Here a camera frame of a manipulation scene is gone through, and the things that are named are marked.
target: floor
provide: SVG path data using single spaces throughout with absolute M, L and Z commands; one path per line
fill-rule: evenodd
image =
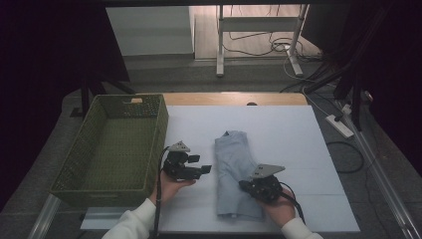
M 191 57 L 130 57 L 125 58 L 125 63 L 131 78 L 131 83 L 128 85 L 140 93 L 278 92 L 298 82 L 287 75 L 287 73 L 292 73 L 290 64 L 278 59 L 229 61 L 224 78 L 215 76 L 214 61 L 195 61 Z M 302 63 L 306 76 L 315 71 L 319 64 Z M 108 84 L 105 84 L 105 88 L 110 94 L 122 94 L 120 90 Z M 294 92 L 297 89 L 290 88 L 288 92 Z M 310 98 L 326 113 L 336 114 L 337 109 L 328 103 L 332 102 L 331 92 L 332 87 L 327 86 L 318 91 L 324 99 L 315 94 L 310 95 Z M 74 92 L 64 98 L 63 112 L 54 131 L 31 171 L 0 214 L 0 238 L 28 237 L 48 196 L 50 185 L 82 123 L 81 118 L 70 117 L 72 111 L 80 105 L 79 92 Z M 373 120 L 367 111 L 367 105 L 368 103 L 364 104 L 361 109 L 364 132 L 377 152 L 377 160 L 384 167 L 397 193 L 416 224 L 421 228 L 422 179 Z M 353 139 L 345 140 L 333 129 L 325 121 L 326 115 L 322 111 L 318 108 L 314 108 L 314 111 L 326 142 L 341 140 L 355 144 Z M 347 146 L 330 145 L 328 150 L 337 170 L 349 170 L 356 167 L 359 162 L 358 153 Z M 370 163 L 366 163 L 356 173 L 339 175 L 361 232 L 341 235 L 322 234 L 324 238 L 404 238 L 368 168 L 370 168 Z M 61 203 L 46 238 L 101 238 L 104 234 L 102 231 L 84 232 L 79 229 L 85 211 L 86 208 L 74 208 Z M 196 238 L 198 236 L 162 235 L 163 238 Z M 200 236 L 233 237 L 233 235 Z

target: metal rail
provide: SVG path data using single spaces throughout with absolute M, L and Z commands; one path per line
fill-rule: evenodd
M 375 181 L 377 182 L 379 189 L 381 190 L 381 193 L 385 198 L 385 201 L 388 203 L 405 237 L 407 239 L 421 239 L 421 234 L 419 233 L 419 230 L 416 224 L 414 223 L 412 216 L 410 215 L 400 196 L 394 189 L 393 185 L 385 174 L 382 166 L 376 159 L 375 153 L 369 146 L 365 135 L 361 131 L 358 131 L 356 129 L 350 116 L 344 116 L 344 119 L 353 131 L 355 135 L 355 141 L 362 154 L 364 155 L 364 158 L 368 163 L 371 163 L 370 170 L 372 172 L 372 175 L 375 178 Z
M 59 205 L 60 199 L 49 194 L 37 221 L 35 221 L 35 224 L 31 229 L 28 239 L 42 239 L 46 237 Z

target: power strip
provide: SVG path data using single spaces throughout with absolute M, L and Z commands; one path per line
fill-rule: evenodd
M 339 131 L 341 133 L 341 135 L 343 135 L 345 138 L 350 138 L 354 135 L 354 133 L 348 129 L 348 127 L 346 125 L 344 125 L 340 120 L 339 121 L 335 121 L 335 116 L 331 115 L 327 118 L 325 118 L 332 126 L 335 127 L 335 129 L 337 129 L 337 131 Z

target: human hand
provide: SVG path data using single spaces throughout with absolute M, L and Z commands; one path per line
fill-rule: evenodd
M 293 194 L 288 189 L 283 188 L 283 192 L 293 197 Z M 257 200 L 257 202 L 279 227 L 283 227 L 286 223 L 295 218 L 295 206 L 285 197 L 279 197 L 279 199 L 272 204 L 267 204 L 260 200 Z
M 171 198 L 176 195 L 180 188 L 185 186 L 190 186 L 196 182 L 196 180 L 182 180 L 177 181 L 169 177 L 164 171 L 161 171 L 161 203 L 165 203 L 166 201 L 170 200 Z M 149 196 L 149 200 L 156 203 L 156 196 L 157 196 L 157 187 L 155 183 L 154 190 L 152 194 Z

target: metal frame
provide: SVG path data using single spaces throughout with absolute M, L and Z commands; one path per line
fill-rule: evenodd
M 105 7 L 158 7 L 158 6 L 215 6 L 215 5 L 278 5 L 278 4 L 341 4 L 351 0 L 101 0 Z
M 35 224 L 31 229 L 28 239 L 42 239 L 46 237 L 57 209 L 60 206 L 60 202 L 61 200 L 59 198 L 49 194 L 37 221 L 35 221 Z
M 285 47 L 289 60 L 292 63 L 296 77 L 303 77 L 301 66 L 295 56 L 296 44 L 304 25 L 308 4 L 303 5 L 299 17 L 228 17 L 223 16 L 223 6 L 220 5 L 218 18 L 218 50 L 217 50 L 217 77 L 224 76 L 224 32 L 293 32 L 291 45 Z
M 366 162 L 371 165 L 370 171 L 375 178 L 375 181 L 377 182 L 379 189 L 385 198 L 385 201 L 388 203 L 394 217 L 396 218 L 399 227 L 403 231 L 404 236 L 408 239 L 421 239 L 421 234 L 416 224 L 414 223 L 412 216 L 410 215 L 400 196 L 385 174 L 381 164 L 379 164 L 375 153 L 366 140 L 365 135 L 361 131 L 357 130 L 350 116 L 344 116 L 344 119 L 347 125 L 354 132 L 355 141 L 360 151 L 364 155 Z

